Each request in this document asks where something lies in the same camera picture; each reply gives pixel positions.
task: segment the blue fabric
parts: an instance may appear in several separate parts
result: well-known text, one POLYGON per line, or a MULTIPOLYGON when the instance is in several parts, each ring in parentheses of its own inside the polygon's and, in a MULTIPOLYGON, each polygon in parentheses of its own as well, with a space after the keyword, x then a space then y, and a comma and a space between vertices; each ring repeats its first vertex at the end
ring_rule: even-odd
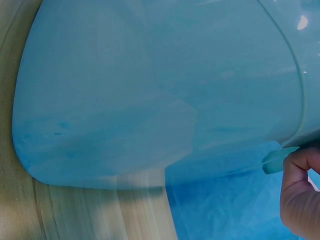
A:
MULTIPOLYGON (((255 162, 262 161, 265 155, 266 149, 260 147, 233 154, 233 157, 234 161, 255 162)), ((257 168, 200 182, 167 186, 178 238, 301 239, 281 223, 279 200, 282 174, 266 175, 261 168, 257 168)))

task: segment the wood grain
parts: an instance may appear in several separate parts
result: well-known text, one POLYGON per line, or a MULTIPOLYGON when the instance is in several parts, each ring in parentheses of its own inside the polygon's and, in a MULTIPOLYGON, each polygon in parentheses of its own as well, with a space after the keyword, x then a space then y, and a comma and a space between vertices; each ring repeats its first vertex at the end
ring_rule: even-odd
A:
POLYGON ((177 239, 163 188, 97 190, 33 179, 12 144, 17 72, 40 0, 0 0, 0 240, 177 239))

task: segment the finger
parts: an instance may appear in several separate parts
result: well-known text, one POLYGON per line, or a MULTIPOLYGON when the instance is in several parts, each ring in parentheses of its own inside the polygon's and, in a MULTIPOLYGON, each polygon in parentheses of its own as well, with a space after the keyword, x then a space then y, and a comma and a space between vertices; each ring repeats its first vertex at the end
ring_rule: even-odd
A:
POLYGON ((320 173, 320 150, 310 147, 291 153, 283 162, 282 192, 289 188, 296 195, 314 190, 308 182, 308 170, 320 173))

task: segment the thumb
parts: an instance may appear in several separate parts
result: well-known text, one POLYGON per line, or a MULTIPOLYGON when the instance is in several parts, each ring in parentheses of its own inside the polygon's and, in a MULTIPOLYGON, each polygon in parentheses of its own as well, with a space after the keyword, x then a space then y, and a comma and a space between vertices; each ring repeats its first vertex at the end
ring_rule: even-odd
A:
POLYGON ((320 193, 308 181, 308 170, 320 173, 320 149, 291 153, 283 162, 280 216, 283 224, 301 237, 320 237, 320 193))

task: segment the blue plastic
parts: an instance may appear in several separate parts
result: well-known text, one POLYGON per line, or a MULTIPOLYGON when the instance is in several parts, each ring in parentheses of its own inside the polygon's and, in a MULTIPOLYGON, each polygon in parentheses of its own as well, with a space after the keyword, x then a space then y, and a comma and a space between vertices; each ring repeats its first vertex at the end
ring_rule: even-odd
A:
POLYGON ((168 185, 260 168, 218 156, 319 130, 317 10, 45 0, 17 79, 18 157, 42 182, 107 189, 161 186, 165 168, 168 185))

